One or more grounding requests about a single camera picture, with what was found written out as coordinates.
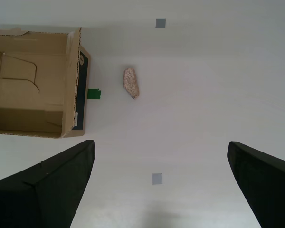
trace green tag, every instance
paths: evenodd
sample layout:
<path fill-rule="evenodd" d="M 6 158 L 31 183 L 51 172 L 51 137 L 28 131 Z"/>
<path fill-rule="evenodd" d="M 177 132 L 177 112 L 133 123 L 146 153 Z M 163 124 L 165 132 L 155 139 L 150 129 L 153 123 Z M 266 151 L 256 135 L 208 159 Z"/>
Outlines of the green tag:
<path fill-rule="evenodd" d="M 101 91 L 99 89 L 88 89 L 87 98 L 88 99 L 100 99 Z"/>

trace open cardboard box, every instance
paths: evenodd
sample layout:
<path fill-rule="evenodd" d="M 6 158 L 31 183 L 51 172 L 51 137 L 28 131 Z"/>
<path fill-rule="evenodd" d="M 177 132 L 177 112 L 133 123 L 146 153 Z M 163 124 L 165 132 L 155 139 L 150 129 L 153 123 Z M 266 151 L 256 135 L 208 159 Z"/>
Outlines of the open cardboard box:
<path fill-rule="evenodd" d="M 80 32 L 0 30 L 0 134 L 83 135 L 89 55 Z"/>

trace white surface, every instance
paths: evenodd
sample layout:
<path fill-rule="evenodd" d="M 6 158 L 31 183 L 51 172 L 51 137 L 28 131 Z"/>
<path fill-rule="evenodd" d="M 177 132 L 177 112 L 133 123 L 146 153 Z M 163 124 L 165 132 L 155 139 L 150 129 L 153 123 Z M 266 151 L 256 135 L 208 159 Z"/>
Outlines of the white surface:
<path fill-rule="evenodd" d="M 72 228 L 259 227 L 226 154 L 239 141 L 285 160 L 285 0 L 0 0 L 0 24 L 85 26 L 102 93 L 83 137 L 0 135 L 0 179 L 94 139 Z"/>

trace cardboard box flap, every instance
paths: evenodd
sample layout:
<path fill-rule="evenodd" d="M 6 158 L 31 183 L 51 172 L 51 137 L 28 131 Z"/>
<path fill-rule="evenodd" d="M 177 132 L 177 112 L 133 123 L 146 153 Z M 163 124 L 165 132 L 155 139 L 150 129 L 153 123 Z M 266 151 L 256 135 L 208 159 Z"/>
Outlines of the cardboard box flap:
<path fill-rule="evenodd" d="M 20 28 L 12 28 L 10 30 L 0 30 L 0 36 L 22 36 L 29 31 L 21 31 Z"/>
<path fill-rule="evenodd" d="M 75 126 L 76 116 L 76 98 L 78 86 L 78 67 L 80 55 L 80 32 L 77 31 L 67 36 L 67 72 L 66 72 L 66 88 L 65 102 L 63 107 L 62 133 L 64 137 Z"/>
<path fill-rule="evenodd" d="M 27 32 L 22 36 L 0 36 L 0 52 L 65 55 L 67 34 Z"/>

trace black object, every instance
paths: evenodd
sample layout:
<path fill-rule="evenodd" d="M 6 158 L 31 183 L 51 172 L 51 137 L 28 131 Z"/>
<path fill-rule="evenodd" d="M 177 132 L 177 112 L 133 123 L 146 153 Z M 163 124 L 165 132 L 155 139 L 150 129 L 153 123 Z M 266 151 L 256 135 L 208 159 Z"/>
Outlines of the black object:
<path fill-rule="evenodd" d="M 0 228 L 69 228 L 94 159 L 87 140 L 0 180 Z"/>
<path fill-rule="evenodd" d="M 262 228 L 285 228 L 285 161 L 230 142 L 233 175 Z"/>
<path fill-rule="evenodd" d="M 72 128 L 72 131 L 83 130 L 84 128 L 84 113 L 86 102 L 86 80 L 89 59 L 80 52 L 80 64 L 78 71 L 78 87 L 76 98 L 77 126 Z"/>

